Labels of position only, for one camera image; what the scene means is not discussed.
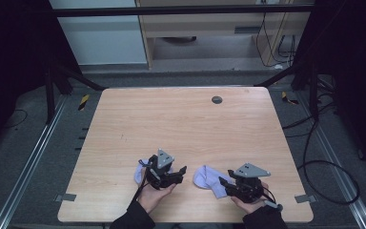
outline floor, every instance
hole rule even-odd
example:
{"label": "floor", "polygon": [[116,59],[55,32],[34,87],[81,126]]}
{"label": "floor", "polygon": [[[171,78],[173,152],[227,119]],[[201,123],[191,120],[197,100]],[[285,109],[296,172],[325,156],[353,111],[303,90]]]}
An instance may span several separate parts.
{"label": "floor", "polygon": [[[86,77],[109,87],[166,87],[166,86],[214,86],[253,85],[275,75],[290,62],[282,57],[282,63],[265,67],[250,36],[197,37],[193,42],[187,38],[158,39],[151,69],[118,69],[105,73],[86,73]],[[283,43],[282,50],[289,43]],[[322,76],[330,81],[330,76]],[[308,90],[293,92],[289,87],[292,77],[278,81],[269,91],[282,126],[287,126],[309,115]],[[71,82],[72,95],[56,94],[57,104],[63,112],[58,117],[50,141],[39,142],[45,133],[46,103],[44,88],[38,88],[18,99],[17,110],[8,121],[0,137],[0,213],[7,201],[13,200],[14,209],[7,213],[11,228],[102,228],[97,223],[62,223],[56,218],[60,202],[57,195],[64,194],[76,163],[83,137],[90,126],[100,92],[95,92],[76,81]],[[292,100],[282,99],[282,92]],[[81,97],[90,95],[83,112],[77,110]],[[330,104],[329,96],[321,97],[323,107]],[[325,159],[341,164],[356,179],[360,199],[351,205],[334,204],[322,198],[310,186],[303,171],[299,174],[306,192],[318,201],[311,203],[315,218],[306,224],[289,223],[290,228],[366,228],[366,160],[360,160],[354,140],[336,114],[336,106],[321,112],[318,127],[310,139],[308,159]],[[306,121],[295,128],[284,130],[295,164],[302,164],[307,134],[312,127]],[[39,146],[41,155],[33,156]],[[29,175],[22,173],[30,165]],[[325,196],[334,199],[350,199],[354,193],[353,183],[345,174],[331,166],[311,165],[308,175],[314,186]],[[24,185],[16,183],[24,176]],[[183,228],[209,229],[231,228],[221,224],[188,224]],[[159,224],[156,228],[171,228]]]}

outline wire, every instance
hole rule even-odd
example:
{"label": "wire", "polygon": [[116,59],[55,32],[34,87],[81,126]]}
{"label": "wire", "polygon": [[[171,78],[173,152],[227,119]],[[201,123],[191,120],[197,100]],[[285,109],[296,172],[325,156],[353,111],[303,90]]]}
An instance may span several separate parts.
{"label": "wire", "polygon": [[26,118],[28,117],[28,113],[25,110],[16,109],[15,111],[16,112],[23,112],[25,114],[25,116],[23,117],[23,119],[21,121],[15,123],[15,124],[9,125],[9,126],[4,126],[4,128],[8,129],[8,128],[16,127],[16,126],[22,124],[26,120]]}
{"label": "wire", "polygon": [[303,135],[289,135],[289,136],[286,135],[285,137],[298,137],[298,136],[305,136],[305,135],[308,135],[308,134],[309,134],[309,132],[306,133],[306,134],[303,134]]}
{"label": "wire", "polygon": [[264,188],[264,190],[266,190],[267,192],[269,192],[269,194],[270,195],[272,195],[272,197],[270,198],[268,195],[266,195],[266,194],[264,194],[263,193],[263,196],[265,197],[265,198],[267,198],[269,201],[271,201],[271,202],[273,202],[273,203],[276,203],[275,202],[275,195],[273,195],[273,193],[272,193],[272,191],[270,191],[268,188],[266,188],[266,187],[263,187]]}
{"label": "wire", "polygon": [[283,58],[287,58],[287,61],[286,61],[287,66],[291,67],[293,65],[295,54],[296,54],[296,51],[295,51],[295,35],[292,35],[292,42],[291,42],[291,47],[290,47],[289,51],[282,51],[281,50],[281,46],[283,44],[284,38],[285,38],[285,35],[283,35],[281,37],[281,40],[278,43],[277,53],[278,53],[279,56],[281,56]]}
{"label": "wire", "polygon": [[130,205],[132,205],[132,203],[136,201],[136,199],[139,197],[139,195],[141,194],[141,192],[144,189],[144,187],[147,186],[148,184],[150,184],[150,183],[145,183],[145,181],[147,180],[148,170],[149,170],[149,167],[147,167],[145,169],[145,173],[144,173],[144,177],[142,178],[141,185],[136,190],[136,192],[135,192],[135,194],[134,194],[134,196],[132,198],[132,201],[130,202]]}
{"label": "wire", "polygon": [[[359,190],[358,183],[356,182],[356,180],[353,178],[353,176],[349,172],[347,172],[345,169],[341,168],[340,166],[338,166],[338,165],[336,165],[336,164],[334,164],[333,162],[330,162],[330,161],[326,161],[326,160],[311,160],[311,161],[306,161],[306,155],[307,155],[307,150],[308,150],[309,142],[310,142],[312,133],[314,132],[314,129],[316,128],[317,124],[318,124],[318,121],[314,121],[313,128],[311,129],[311,131],[308,134],[308,138],[307,138],[307,141],[306,141],[306,144],[305,144],[305,148],[304,148],[304,153],[303,153],[303,158],[302,158],[302,164],[297,167],[297,170],[300,170],[301,168],[303,168],[304,176],[305,176],[305,179],[307,180],[308,184],[322,198],[325,198],[326,200],[328,200],[328,201],[330,201],[332,203],[336,203],[336,204],[340,204],[340,205],[348,205],[348,204],[354,203],[354,202],[356,202],[359,199],[360,190]],[[336,168],[340,169],[341,171],[343,171],[350,178],[350,180],[352,181],[352,183],[355,185],[355,188],[356,188],[356,196],[352,200],[349,200],[349,201],[339,201],[339,200],[336,200],[336,199],[333,199],[333,198],[329,198],[329,197],[323,195],[321,192],[319,192],[317,190],[317,188],[314,187],[313,183],[310,181],[310,179],[308,177],[307,169],[306,169],[307,165],[313,164],[313,163],[326,163],[326,164],[330,164],[330,165],[333,165]]]}
{"label": "wire", "polygon": [[[327,105],[325,105],[325,106],[323,106],[321,109],[319,109],[319,113],[320,114],[322,114],[323,113],[323,111],[325,110],[325,109],[327,109],[327,108],[329,108],[329,107],[331,107],[331,106],[334,106],[335,105],[335,103],[334,102],[331,102],[331,103],[329,103],[329,104],[327,104]],[[302,119],[300,119],[300,120],[298,120],[298,121],[295,121],[295,122],[293,122],[292,124],[290,124],[290,125],[287,125],[287,126],[284,126],[284,127],[282,127],[282,129],[283,130],[286,130],[286,129],[290,129],[290,128],[293,128],[293,127],[295,127],[295,126],[298,126],[298,125],[300,125],[300,124],[302,124],[302,123],[304,123],[304,122],[306,122],[306,121],[308,121],[309,119],[311,119],[313,116],[312,115],[309,115],[309,116],[307,116],[307,117],[305,117],[305,118],[302,118]]]}
{"label": "wire", "polygon": [[[266,12],[263,13],[263,20],[261,22],[261,26],[260,26],[260,30],[259,32],[257,33],[257,36],[256,36],[256,48],[257,48],[257,52],[259,53],[259,56],[260,56],[260,59],[261,59],[261,62],[263,64],[264,67],[273,67],[273,66],[276,66],[276,65],[279,65],[279,64],[282,64],[282,63],[285,63],[285,61],[281,61],[281,60],[277,60],[275,59],[275,56],[273,54],[273,49],[272,49],[272,45],[270,44],[270,40],[269,40],[269,36],[267,35],[267,31],[266,31]],[[260,52],[260,49],[258,47],[258,37],[261,33],[261,30],[262,28],[264,29],[264,33],[266,34],[266,40],[267,40],[267,44],[269,45],[269,49],[270,49],[270,55],[272,56],[272,58],[277,62],[273,65],[267,65],[264,63],[263,61],[263,58],[261,57],[261,52]]]}

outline light wood surface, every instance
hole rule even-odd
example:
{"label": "light wood surface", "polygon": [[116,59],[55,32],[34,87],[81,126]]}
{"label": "light wood surface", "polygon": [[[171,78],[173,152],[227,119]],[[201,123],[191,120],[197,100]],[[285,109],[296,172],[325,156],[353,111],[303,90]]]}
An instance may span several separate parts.
{"label": "light wood surface", "polygon": [[[221,104],[212,97],[221,96]],[[103,92],[76,163],[61,221],[107,222],[122,216],[137,189],[138,159],[162,148],[175,171],[187,165],[177,185],[151,216],[155,222],[241,222],[244,212],[229,198],[193,184],[208,165],[221,173],[245,162],[270,171],[270,185],[288,222],[313,218],[309,203],[296,203],[304,189],[265,88],[134,88]]]}

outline hand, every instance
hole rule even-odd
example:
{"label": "hand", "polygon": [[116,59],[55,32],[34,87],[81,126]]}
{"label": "hand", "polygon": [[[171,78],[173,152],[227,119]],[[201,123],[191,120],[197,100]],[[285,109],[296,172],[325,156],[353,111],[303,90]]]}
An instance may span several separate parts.
{"label": "hand", "polygon": [[[146,170],[145,168],[141,170],[141,177],[144,177],[145,170]],[[164,198],[165,196],[167,196],[172,192],[174,187],[176,187],[176,184],[172,184],[171,186],[161,190],[156,190],[151,186],[151,184],[147,184],[142,189],[141,195],[139,195],[138,197],[138,202],[149,214],[153,209],[155,209],[155,207],[158,205],[158,203],[162,198]]]}
{"label": "hand", "polygon": [[[269,185],[267,183],[261,182],[261,185],[264,188],[269,189]],[[265,189],[264,193],[266,195],[269,195],[269,193],[267,192],[266,189]],[[264,207],[266,205],[266,203],[264,202],[264,200],[266,200],[265,197],[262,197],[253,203],[244,203],[242,200],[240,200],[237,197],[231,197],[231,200],[236,204],[236,206],[243,209],[246,212],[246,214],[251,214],[251,213],[255,212],[257,209]]]}

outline white cloth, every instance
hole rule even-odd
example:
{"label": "white cloth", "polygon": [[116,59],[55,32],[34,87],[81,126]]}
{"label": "white cloth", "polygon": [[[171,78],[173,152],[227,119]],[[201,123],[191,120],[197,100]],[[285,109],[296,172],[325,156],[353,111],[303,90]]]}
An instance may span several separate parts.
{"label": "white cloth", "polygon": [[[148,160],[147,159],[142,159],[142,162],[144,162],[145,164],[148,164]],[[135,180],[135,182],[137,184],[140,184],[141,183],[141,179],[142,179],[141,169],[142,169],[142,164],[140,164],[138,162],[138,165],[136,166],[136,169],[135,169],[135,173],[133,175],[133,179]]]}
{"label": "white cloth", "polygon": [[225,187],[219,182],[219,177],[223,177],[229,183],[233,184],[229,176],[207,165],[203,165],[195,171],[193,182],[199,188],[211,189],[216,198],[224,198],[227,196],[227,192],[225,191]]}

